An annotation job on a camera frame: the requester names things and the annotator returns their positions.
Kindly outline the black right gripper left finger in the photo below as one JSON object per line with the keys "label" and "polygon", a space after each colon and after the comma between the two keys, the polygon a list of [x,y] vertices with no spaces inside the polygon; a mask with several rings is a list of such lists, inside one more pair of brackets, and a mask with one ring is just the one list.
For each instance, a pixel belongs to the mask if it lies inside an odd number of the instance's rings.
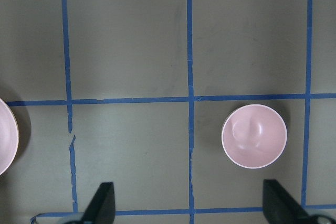
{"label": "black right gripper left finger", "polygon": [[113,182],[101,183],[90,204],[84,211],[82,223],[113,223],[115,210],[115,192]]}

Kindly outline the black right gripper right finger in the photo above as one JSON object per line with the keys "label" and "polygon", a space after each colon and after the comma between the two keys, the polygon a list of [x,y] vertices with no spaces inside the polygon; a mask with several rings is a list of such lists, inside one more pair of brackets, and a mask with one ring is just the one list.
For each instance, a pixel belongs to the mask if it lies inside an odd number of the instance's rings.
{"label": "black right gripper right finger", "polygon": [[263,214],[268,223],[316,223],[275,179],[264,179],[262,187]]}

